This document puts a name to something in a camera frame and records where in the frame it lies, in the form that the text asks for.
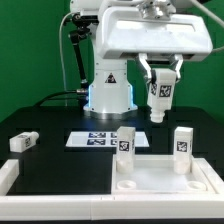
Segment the green backdrop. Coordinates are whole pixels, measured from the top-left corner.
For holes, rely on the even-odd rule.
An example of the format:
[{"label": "green backdrop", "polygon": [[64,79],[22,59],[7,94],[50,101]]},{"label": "green backdrop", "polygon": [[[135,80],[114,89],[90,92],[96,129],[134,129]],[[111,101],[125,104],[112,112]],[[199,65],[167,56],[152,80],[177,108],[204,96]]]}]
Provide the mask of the green backdrop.
[{"label": "green backdrop", "polygon": [[[31,106],[48,94],[63,90],[58,31],[69,12],[69,0],[0,1],[0,121],[21,107]],[[206,6],[224,19],[224,1]],[[196,9],[197,15],[203,15]],[[204,17],[215,47],[224,45],[224,31]],[[79,88],[74,53],[63,32],[68,89]],[[81,44],[86,72],[93,76],[91,42]],[[135,103],[146,104],[142,77],[134,62],[128,63],[128,78],[135,87]],[[224,52],[210,55],[200,63],[186,62],[182,81],[176,85],[173,105],[195,106],[224,123]]]}]

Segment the cable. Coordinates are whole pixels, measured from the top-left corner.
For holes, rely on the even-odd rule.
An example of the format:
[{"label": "cable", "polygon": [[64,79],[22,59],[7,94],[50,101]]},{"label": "cable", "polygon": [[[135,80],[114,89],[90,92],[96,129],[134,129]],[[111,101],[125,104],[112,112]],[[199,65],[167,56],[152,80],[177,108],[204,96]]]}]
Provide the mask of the cable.
[{"label": "cable", "polygon": [[63,55],[63,46],[62,46],[62,28],[64,25],[65,20],[70,15],[73,15],[74,12],[70,12],[64,16],[61,21],[60,29],[59,29],[59,47],[60,47],[60,57],[61,57],[61,67],[62,67],[62,74],[63,74],[63,84],[64,84],[64,91],[67,91],[67,80],[66,80],[66,72],[65,72],[65,63],[64,63],[64,55]]},{"label": "cable", "polygon": [[[209,16],[211,19],[213,19],[216,23],[218,23],[222,28],[224,28],[224,21],[220,19],[217,15],[215,15],[213,12],[211,12],[209,9],[207,9],[205,6],[203,6],[201,3],[199,3],[197,0],[189,0],[194,6],[196,6],[198,9],[200,9],[202,12],[204,12],[207,16]],[[214,52],[222,51],[224,50],[224,46],[220,48],[213,49]]]},{"label": "cable", "polygon": [[73,90],[73,91],[64,91],[64,92],[58,92],[58,93],[50,94],[47,97],[44,97],[42,100],[38,101],[34,106],[38,106],[39,107],[42,103],[44,103],[47,100],[51,100],[51,98],[53,98],[55,96],[74,94],[74,93],[77,93],[77,91]]},{"label": "cable", "polygon": [[85,97],[83,96],[83,97],[52,98],[52,99],[47,99],[44,102],[46,102],[46,101],[57,101],[57,100],[86,100],[86,96]]}]

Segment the blue light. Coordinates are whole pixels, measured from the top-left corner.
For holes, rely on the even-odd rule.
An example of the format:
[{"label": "blue light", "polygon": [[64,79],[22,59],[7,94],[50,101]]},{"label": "blue light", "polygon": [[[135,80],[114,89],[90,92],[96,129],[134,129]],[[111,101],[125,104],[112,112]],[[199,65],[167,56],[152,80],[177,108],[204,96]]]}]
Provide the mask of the blue light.
[{"label": "blue light", "polygon": [[131,107],[134,107],[134,90],[133,90],[133,86],[130,85],[131,87]]},{"label": "blue light", "polygon": [[91,97],[90,97],[90,96],[91,96],[91,91],[90,91],[90,90],[91,90],[91,86],[89,86],[89,93],[88,93],[88,98],[89,98],[88,100],[89,100],[89,101],[88,101],[88,107],[91,106],[91,104],[90,104],[90,100],[91,100]]}]

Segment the small white box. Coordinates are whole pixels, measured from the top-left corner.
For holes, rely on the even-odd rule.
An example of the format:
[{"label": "small white box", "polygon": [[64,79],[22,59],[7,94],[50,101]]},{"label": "small white box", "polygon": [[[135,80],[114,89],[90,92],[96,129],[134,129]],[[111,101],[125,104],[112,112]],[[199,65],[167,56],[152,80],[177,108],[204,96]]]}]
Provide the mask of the small white box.
[{"label": "small white box", "polygon": [[174,171],[178,174],[190,172],[192,160],[193,128],[177,127],[174,134]]},{"label": "small white box", "polygon": [[134,167],[135,128],[120,127],[117,130],[117,170],[129,173]]},{"label": "small white box", "polygon": [[39,138],[37,132],[23,132],[9,140],[11,152],[24,152],[25,150],[36,145],[36,140]]}]

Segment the black table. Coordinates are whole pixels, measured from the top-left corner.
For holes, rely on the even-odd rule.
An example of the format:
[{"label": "black table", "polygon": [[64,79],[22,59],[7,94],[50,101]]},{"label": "black table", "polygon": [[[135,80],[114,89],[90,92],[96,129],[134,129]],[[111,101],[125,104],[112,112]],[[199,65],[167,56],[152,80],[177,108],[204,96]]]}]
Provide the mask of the black table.
[{"label": "black table", "polygon": [[[205,158],[224,178],[223,125],[198,108],[172,108],[166,113],[162,124],[152,123],[149,115],[147,108],[139,108],[135,117],[99,120],[85,117],[83,111],[76,107],[19,109],[0,123],[0,166],[7,159],[18,159],[20,164],[20,175],[8,195],[110,194],[112,156],[115,148],[67,148],[65,143],[71,131],[116,131],[120,126],[135,127],[137,131],[146,133],[150,147],[137,148],[137,154],[172,154],[176,127],[192,127],[193,155]],[[10,152],[9,139],[27,131],[37,131],[40,134],[37,145],[24,153]],[[181,222],[190,221],[224,222]],[[136,223],[149,221],[138,220]],[[178,223],[178,220],[166,220],[166,223]]]}]

